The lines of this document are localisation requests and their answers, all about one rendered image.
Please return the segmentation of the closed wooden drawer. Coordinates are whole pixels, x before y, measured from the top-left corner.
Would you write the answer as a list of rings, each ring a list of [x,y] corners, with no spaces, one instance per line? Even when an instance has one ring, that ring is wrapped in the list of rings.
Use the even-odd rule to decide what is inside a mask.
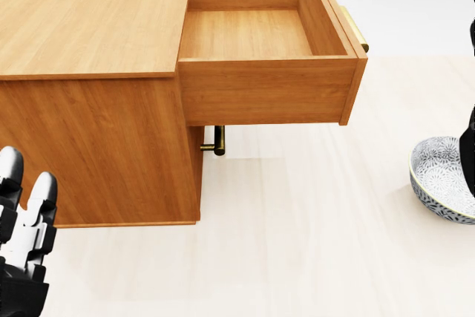
[[[203,180],[203,152],[200,146],[203,144],[205,128],[203,126],[189,126],[189,151],[191,157],[192,170],[194,174],[194,183],[197,197],[197,216],[196,221],[200,220],[200,203]]]

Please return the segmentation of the patterned white and black bowl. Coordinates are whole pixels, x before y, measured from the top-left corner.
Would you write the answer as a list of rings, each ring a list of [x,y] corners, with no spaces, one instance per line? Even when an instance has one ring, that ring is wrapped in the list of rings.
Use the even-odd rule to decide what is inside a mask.
[[[475,226],[475,197],[463,174],[458,138],[420,141],[411,149],[408,165],[413,191],[427,209],[445,220]]]

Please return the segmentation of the silver and black left hand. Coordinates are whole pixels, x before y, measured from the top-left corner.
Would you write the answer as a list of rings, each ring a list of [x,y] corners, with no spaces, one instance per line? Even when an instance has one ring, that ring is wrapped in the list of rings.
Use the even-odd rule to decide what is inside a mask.
[[[0,149],[0,317],[40,317],[50,287],[43,260],[56,237],[57,180],[42,172],[23,209],[23,173],[22,153]]]

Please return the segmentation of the open wooden drawer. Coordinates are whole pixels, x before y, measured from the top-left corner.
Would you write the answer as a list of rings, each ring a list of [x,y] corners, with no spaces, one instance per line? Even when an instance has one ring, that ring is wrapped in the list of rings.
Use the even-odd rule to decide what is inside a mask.
[[[190,126],[346,125],[366,64],[336,0],[189,0],[177,72]]]

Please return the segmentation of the wooden cabinet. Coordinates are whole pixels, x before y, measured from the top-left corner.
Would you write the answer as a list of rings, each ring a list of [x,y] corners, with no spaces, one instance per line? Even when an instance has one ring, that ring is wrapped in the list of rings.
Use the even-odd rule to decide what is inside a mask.
[[[200,219],[177,62],[188,0],[0,0],[0,144],[56,225]]]

